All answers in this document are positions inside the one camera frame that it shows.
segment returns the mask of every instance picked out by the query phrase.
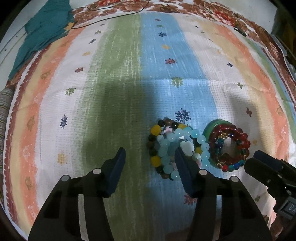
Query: multicolored beaded bracelet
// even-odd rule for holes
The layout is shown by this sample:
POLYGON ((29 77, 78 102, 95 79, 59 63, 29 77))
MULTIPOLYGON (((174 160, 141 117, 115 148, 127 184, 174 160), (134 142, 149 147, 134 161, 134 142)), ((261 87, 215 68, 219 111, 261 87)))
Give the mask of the multicolored beaded bracelet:
POLYGON ((184 154, 201 166, 201 159, 209 159, 209 144, 199 130, 191 129, 183 123, 169 118, 159 120, 151 128, 146 146, 151 156, 150 162, 163 179, 179 179, 179 172, 174 162, 176 149, 180 146, 184 154))
POLYGON ((208 135, 211 154, 209 161, 214 167, 220 168, 223 172, 232 172, 244 165, 250 154, 248 149, 251 142, 248 141, 248 135, 242 129, 228 121, 215 120, 208 124, 204 134, 208 135), (236 143, 235 157, 231 157, 228 153, 222 153, 224 141, 228 137, 236 143))

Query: dark blue snowflake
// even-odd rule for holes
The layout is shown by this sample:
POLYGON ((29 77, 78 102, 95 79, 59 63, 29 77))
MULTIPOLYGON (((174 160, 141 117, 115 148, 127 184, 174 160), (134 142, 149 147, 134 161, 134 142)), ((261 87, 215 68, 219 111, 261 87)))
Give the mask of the dark blue snowflake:
POLYGON ((164 37, 164 36, 166 36, 166 33, 161 32, 161 33, 158 34, 158 36, 159 37, 164 37))
POLYGON ((185 121, 191 120, 191 118, 189 118, 189 113, 190 111, 186 111, 181 108, 181 110, 175 113, 176 121, 185 124, 185 121))
POLYGON ((68 117, 65 115, 61 118, 61 124, 59 126, 62 127, 63 129, 67 125, 67 119, 68 117))
POLYGON ((95 41, 96 41, 96 39, 92 39, 91 41, 89 41, 89 43, 92 44, 95 41))

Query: brown cross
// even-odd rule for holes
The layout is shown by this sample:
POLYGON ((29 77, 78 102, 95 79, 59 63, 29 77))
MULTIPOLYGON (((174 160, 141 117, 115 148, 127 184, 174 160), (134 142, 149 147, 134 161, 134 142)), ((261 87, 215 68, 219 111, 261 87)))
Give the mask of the brown cross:
POLYGON ((252 116, 251 116, 252 111, 250 111, 248 107, 247 107, 246 113, 249 114, 250 117, 252 117, 252 116))
POLYGON ((243 87, 243 85, 240 82, 237 83, 237 86, 240 87, 241 89, 243 87))

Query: teal cloth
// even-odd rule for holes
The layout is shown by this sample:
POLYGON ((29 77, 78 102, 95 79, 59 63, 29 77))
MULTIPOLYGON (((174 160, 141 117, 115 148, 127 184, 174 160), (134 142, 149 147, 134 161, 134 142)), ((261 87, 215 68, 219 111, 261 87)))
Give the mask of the teal cloth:
POLYGON ((25 25, 28 35, 17 53, 9 80, 36 51, 66 36, 68 31, 64 28, 69 22, 74 22, 69 0, 48 0, 25 25))

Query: yellow bead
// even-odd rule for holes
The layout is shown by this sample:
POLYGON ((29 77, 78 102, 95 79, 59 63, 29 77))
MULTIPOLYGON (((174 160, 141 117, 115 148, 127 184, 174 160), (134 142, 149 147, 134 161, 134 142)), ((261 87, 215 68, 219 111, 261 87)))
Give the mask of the yellow bead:
POLYGON ((160 157, 159 156, 152 156, 150 158, 150 162, 152 166, 159 167, 161 165, 160 157))
POLYGON ((202 149, 200 148, 200 146, 195 148, 195 152, 202 154, 202 149))
POLYGON ((151 134, 152 135, 155 135, 155 136, 158 136, 161 132, 161 127, 159 125, 154 125, 152 128, 151 128, 151 134))
POLYGON ((181 129, 184 129, 185 127, 187 127, 187 126, 184 125, 183 123, 180 123, 180 124, 178 125, 178 128, 181 128, 181 129))

